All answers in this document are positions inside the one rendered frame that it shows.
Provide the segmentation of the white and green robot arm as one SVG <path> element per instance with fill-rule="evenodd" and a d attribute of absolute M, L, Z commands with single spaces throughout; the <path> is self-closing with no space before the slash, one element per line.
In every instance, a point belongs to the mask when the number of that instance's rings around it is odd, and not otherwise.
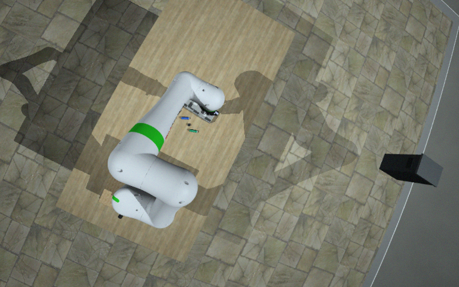
<path fill-rule="evenodd" d="M 120 214 L 119 219 L 127 216 L 165 228 L 173 222 L 174 213 L 195 198 L 198 184 L 193 173 L 157 157 L 188 100 L 199 104 L 203 115 L 212 114 L 222 107 L 225 95 L 219 87 L 194 74 L 180 72 L 161 99 L 111 152 L 109 172 L 125 183 L 112 196 L 112 207 Z"/>

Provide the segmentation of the white three-compartment bin rack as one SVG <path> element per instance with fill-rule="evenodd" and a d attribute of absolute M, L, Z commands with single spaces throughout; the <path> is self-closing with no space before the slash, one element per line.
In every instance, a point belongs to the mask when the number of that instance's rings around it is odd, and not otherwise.
<path fill-rule="evenodd" d="M 191 103 L 191 104 L 190 104 Z M 190 105 L 189 105 L 190 104 Z M 199 116 L 200 118 L 204 119 L 205 121 L 207 121 L 208 123 L 211 122 L 211 120 L 213 119 L 214 115 L 206 115 L 206 113 L 203 115 L 203 110 L 201 111 L 201 108 L 200 106 L 195 103 L 195 102 L 191 102 L 191 100 L 187 101 L 187 103 L 185 104 L 184 108 L 188 109 L 189 111 L 193 112 L 195 115 Z M 200 113 L 200 114 L 199 114 Z"/>

